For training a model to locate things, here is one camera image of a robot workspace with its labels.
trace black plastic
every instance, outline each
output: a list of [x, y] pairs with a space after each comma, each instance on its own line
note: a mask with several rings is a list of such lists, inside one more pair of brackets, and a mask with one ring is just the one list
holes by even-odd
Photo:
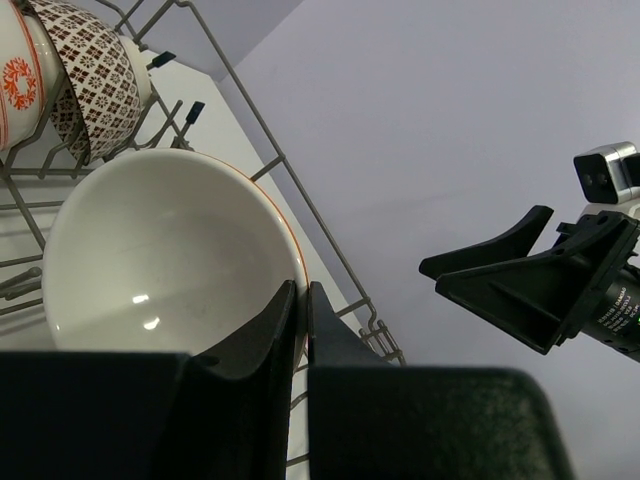
[[157, 57], [154, 57], [153, 60], [151, 60], [151, 65], [147, 68], [148, 69], [160, 68], [175, 58], [176, 58], [176, 55], [174, 53], [171, 53], [171, 52], [161, 53]]
[[573, 159], [582, 193], [589, 203], [615, 205], [620, 202], [611, 167], [602, 155], [580, 155]]
[[193, 106], [191, 110], [189, 110], [189, 114], [187, 115], [187, 123], [189, 125], [193, 125], [198, 121], [198, 117], [202, 113], [205, 104], [203, 102], [193, 102]]
[[311, 285], [312, 480], [566, 480], [549, 403], [513, 370], [394, 368]]
[[[584, 331], [635, 358], [640, 335], [623, 336], [616, 323], [621, 314], [608, 322], [603, 309], [622, 308], [608, 306], [611, 296], [617, 300], [633, 287], [636, 270], [627, 260], [640, 235], [638, 221], [620, 212], [585, 215], [576, 225], [560, 225], [551, 250], [522, 255], [537, 240], [524, 233], [541, 231], [544, 218], [548, 209], [534, 207], [498, 239], [426, 259], [420, 271], [437, 279], [438, 293], [540, 353]], [[627, 308], [630, 314], [633, 306], [624, 305], [623, 313]]]
[[293, 281], [220, 344], [180, 354], [0, 353], [3, 478], [284, 480], [300, 314], [313, 480], [565, 480], [549, 404], [511, 370], [394, 368]]
[[640, 153], [634, 153], [624, 159], [624, 166], [631, 184], [640, 187]]
[[296, 300], [193, 358], [0, 353], [2, 478], [284, 479]]

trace bowl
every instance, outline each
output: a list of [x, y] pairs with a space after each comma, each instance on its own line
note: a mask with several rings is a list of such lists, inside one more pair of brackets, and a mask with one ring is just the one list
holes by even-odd
[[[290, 279], [303, 301], [300, 248], [255, 183], [202, 154], [152, 149], [117, 157], [73, 190], [47, 240], [42, 289], [59, 350], [195, 355]], [[297, 359], [305, 334], [300, 321]]]
[[151, 96], [144, 59], [92, 13], [64, 0], [29, 0], [51, 39], [70, 86], [62, 92], [52, 123], [69, 151], [85, 163], [102, 158], [134, 133]]
[[46, 104], [38, 52], [21, 13], [0, 0], [0, 150], [31, 136]]

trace camera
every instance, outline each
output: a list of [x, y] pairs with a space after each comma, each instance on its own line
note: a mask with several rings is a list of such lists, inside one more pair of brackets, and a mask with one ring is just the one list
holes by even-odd
[[617, 205], [640, 198], [640, 154], [633, 143], [595, 148], [573, 164], [588, 202]]

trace wire rack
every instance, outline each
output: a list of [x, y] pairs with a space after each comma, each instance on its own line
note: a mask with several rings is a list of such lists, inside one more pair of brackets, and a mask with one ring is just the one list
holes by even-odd
[[[216, 38], [213, 33], [205, 23], [201, 13], [198, 11], [196, 6], [191, 1], [181, 1], [181, 0], [165, 0], [164, 3], [157, 9], [157, 11], [151, 15], [150, 18], [140, 27], [139, 29], [135, 29], [131, 24], [132, 15], [138, 11], [140, 6], [145, 2], [145, 0], [136, 0], [135, 3], [131, 6], [128, 11], [123, 11], [119, 6], [115, 5], [109, 0], [95, 0], [98, 4], [101, 4], [104, 7], [115, 12], [118, 16], [119, 21], [115, 24], [114, 28], [119, 34], [130, 36], [133, 41], [138, 45], [141, 51], [148, 50], [148, 46], [144, 43], [145, 36], [149, 33], [149, 31], [158, 23], [158, 21], [167, 14], [171, 9], [184, 9], [191, 12], [197, 23], [200, 25], [203, 34], [206, 36], [207, 40], [211, 44], [212, 48], [216, 52], [217, 56], [222, 61], [228, 75], [233, 80], [235, 87], [238, 89], [242, 98], [246, 102], [252, 114], [255, 116], [258, 124], [260, 125], [264, 135], [269, 140], [271, 146], [273, 147], [273, 151], [275, 152], [275, 157], [271, 159], [262, 159], [264, 162], [264, 167], [257, 171], [251, 179], [254, 182], [258, 182], [262, 177], [267, 175], [275, 168], [283, 168], [286, 170], [287, 174], [290, 176], [294, 185], [300, 192], [300, 195], [304, 199], [307, 207], [312, 213], [313, 217], [317, 221], [320, 226], [323, 234], [326, 236], [329, 244], [332, 249], [335, 251], [338, 259], [340, 260], [341, 265], [344, 267], [348, 277], [353, 282], [359, 298], [338, 311], [338, 316], [344, 316], [352, 312], [356, 311], [366, 311], [368, 315], [368, 319], [366, 321], [366, 326], [360, 330], [360, 336], [362, 340], [369, 345], [371, 349], [373, 349], [376, 353], [378, 353], [382, 358], [389, 362], [394, 362], [400, 365], [405, 365], [405, 359], [402, 353], [402, 350], [399, 348], [398, 344], [393, 338], [393, 335], [389, 331], [389, 328], [386, 326], [383, 320], [379, 319], [377, 316], [377, 311], [371, 301], [371, 298], [367, 294], [364, 289], [362, 283], [358, 279], [356, 273], [353, 268], [347, 261], [345, 255], [342, 250], [338, 246], [336, 240], [334, 239], [331, 231], [327, 227], [325, 221], [322, 219], [320, 213], [318, 212], [316, 206], [311, 200], [309, 194], [304, 188], [302, 182], [300, 181], [298, 175], [295, 170], [291, 166], [287, 156], [280, 148], [277, 140], [271, 133], [271, 130], [267, 126], [264, 118], [258, 111], [255, 103], [251, 99], [250, 95], [246, 91], [243, 86], [241, 80], [238, 78], [238, 75], [234, 71], [232, 65], [230, 64], [227, 56], [221, 49], [218, 44]], [[18, 6], [24, 7], [24, 2], [15, 1]], [[167, 53], [164, 56], [160, 56], [160, 58], [156, 58], [148, 66], [149, 69], [155, 68], [166, 61], [168, 58], [171, 58], [171, 55]], [[25, 148], [29, 145], [40, 140], [43, 131], [47, 125], [48, 118], [51, 114], [51, 111], [54, 106], [55, 99], [58, 97], [58, 94], [65, 88], [66, 75], [61, 73], [57, 78], [55, 85], [53, 87], [52, 93], [49, 95], [49, 100], [47, 105], [45, 106], [44, 113], [42, 118], [36, 127], [35, 133], [28, 139], [23, 140], [13, 148], [11, 148], [4, 159], [4, 161], [0, 161], [0, 176], [2, 176], [2, 180], [4, 181], [8, 191], [13, 198], [13, 203], [0, 205], [0, 211], [19, 211], [24, 220], [26, 221], [27, 226], [31, 234], [33, 235], [37, 245], [41, 251], [38, 255], [31, 255], [22, 258], [13, 258], [0, 261], [0, 269], [5, 269], [7, 267], [16, 267], [23, 266], [24, 271], [21, 273], [11, 276], [10, 278], [0, 282], [0, 298], [4, 299], [5, 306], [0, 308], [0, 316], [8, 315], [16, 312], [21, 312], [24, 310], [28, 310], [30, 308], [36, 307], [42, 304], [42, 298], [37, 298], [33, 300], [24, 301], [22, 297], [27, 294], [31, 294], [33, 292], [37, 292], [41, 288], [40, 277], [42, 271], [39, 267], [31, 266], [29, 264], [34, 264], [42, 260], [42, 252], [45, 247], [45, 237], [38, 226], [37, 222], [34, 219], [34, 213], [39, 209], [51, 209], [58, 208], [62, 205], [62, 201], [39, 201], [39, 202], [26, 202], [23, 198], [23, 194], [16, 184], [16, 177], [37, 177], [38, 179], [46, 182], [47, 179], [51, 179], [52, 177], [70, 177], [71, 179], [79, 179], [93, 171], [91, 167], [87, 167], [84, 162], [83, 156], [82, 158], [76, 161], [74, 166], [67, 166], [61, 168], [56, 166], [56, 160], [59, 154], [65, 151], [69, 145], [76, 141], [78, 136], [81, 134], [81, 129], [78, 128], [76, 132], [69, 138], [66, 142], [61, 142], [51, 148], [49, 150], [46, 157], [43, 159], [39, 166], [33, 167], [25, 167], [21, 166], [21, 157], [24, 156]], [[150, 140], [145, 143], [139, 144], [136, 142], [136, 136], [139, 133], [140, 127], [144, 123], [147, 115], [152, 107], [159, 106], [161, 111], [163, 112], [166, 120], [164, 121], [162, 127], [157, 131], [155, 135], [152, 136]], [[190, 127], [195, 124], [198, 119], [198, 114], [202, 110], [203, 104], [196, 102], [187, 115], [186, 120], [183, 121], [182, 125], [179, 125], [176, 117], [181, 107], [183, 106], [182, 101], [178, 101], [171, 108], [163, 101], [162, 97], [158, 93], [157, 89], [152, 85], [152, 97], [148, 104], [145, 106], [145, 109], [142, 113], [142, 117], [140, 122], [137, 125], [137, 128], [130, 136], [128, 140], [122, 143], [118, 148], [116, 148], [108, 157], [103, 158], [104, 161], [109, 161], [115, 155], [128, 150], [140, 150], [140, 149], [148, 149], [154, 148], [158, 145], [160, 140], [167, 134], [167, 132], [172, 132], [174, 135], [174, 139], [172, 142], [172, 147], [174, 148], [183, 148], [183, 149], [191, 149], [189, 146], [189, 142], [187, 140], [187, 134], [189, 132]], [[302, 365], [298, 367], [296, 373], [303, 372], [306, 370], [307, 366]], [[304, 400], [306, 399], [306, 392], [302, 393], [298, 397], [294, 398], [291, 403], [291, 410], [298, 407]], [[293, 458], [289, 460], [288, 466], [297, 465], [299, 463], [304, 462], [307, 459], [306, 455]]]

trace white backdrop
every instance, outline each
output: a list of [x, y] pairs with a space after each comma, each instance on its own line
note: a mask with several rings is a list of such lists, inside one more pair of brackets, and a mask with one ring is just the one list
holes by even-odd
[[637, 477], [640, 365], [582, 336], [539, 356], [417, 267], [534, 204], [551, 230], [577, 219], [573, 156], [640, 142], [639, 19], [628, 0], [306, 0], [238, 68], [408, 360], [531, 373], [583, 479]]

